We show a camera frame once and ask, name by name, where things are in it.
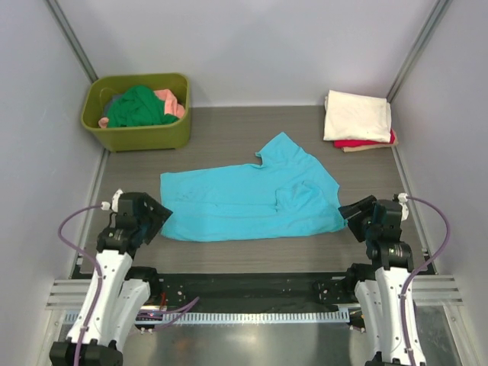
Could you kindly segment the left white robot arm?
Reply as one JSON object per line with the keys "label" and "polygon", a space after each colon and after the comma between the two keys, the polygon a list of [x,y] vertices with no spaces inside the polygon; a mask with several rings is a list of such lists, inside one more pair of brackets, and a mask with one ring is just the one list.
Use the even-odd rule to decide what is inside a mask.
{"label": "left white robot arm", "polygon": [[66,339],[51,346],[53,365],[121,365],[138,312],[162,295],[157,270],[135,267],[133,260],[172,212],[147,193],[122,190],[99,208],[109,211],[109,223],[89,259],[95,270],[79,315]]}

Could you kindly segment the olive green plastic bin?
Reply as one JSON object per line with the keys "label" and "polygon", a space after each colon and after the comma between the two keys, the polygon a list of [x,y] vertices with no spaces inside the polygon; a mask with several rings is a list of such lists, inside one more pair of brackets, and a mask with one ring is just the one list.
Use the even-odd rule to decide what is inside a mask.
{"label": "olive green plastic bin", "polygon": [[[100,128],[105,105],[115,95],[122,95],[129,88],[145,85],[154,90],[168,89],[183,105],[185,113],[173,124]],[[125,152],[152,149],[177,149],[190,140],[191,90],[186,75],[181,73],[112,75],[98,79],[88,90],[81,114],[81,125],[108,151]]]}

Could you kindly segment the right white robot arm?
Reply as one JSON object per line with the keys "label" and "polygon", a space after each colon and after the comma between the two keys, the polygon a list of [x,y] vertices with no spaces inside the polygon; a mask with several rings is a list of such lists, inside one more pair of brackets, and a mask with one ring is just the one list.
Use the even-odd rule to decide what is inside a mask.
{"label": "right white robot arm", "polygon": [[339,213],[359,242],[369,265],[353,264],[343,284],[346,297],[359,302],[372,344],[367,365],[425,365],[413,301],[413,254],[401,240],[401,223],[409,215],[407,195],[391,200],[366,197],[342,206]]}

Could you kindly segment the light blue t shirt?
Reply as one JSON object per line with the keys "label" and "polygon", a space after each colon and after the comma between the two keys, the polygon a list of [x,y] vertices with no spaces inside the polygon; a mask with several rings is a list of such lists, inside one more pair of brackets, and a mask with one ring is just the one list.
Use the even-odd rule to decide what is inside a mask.
{"label": "light blue t shirt", "polygon": [[246,163],[160,176],[172,215],[163,236],[219,242],[313,236],[343,230],[339,184],[319,160],[279,133]]}

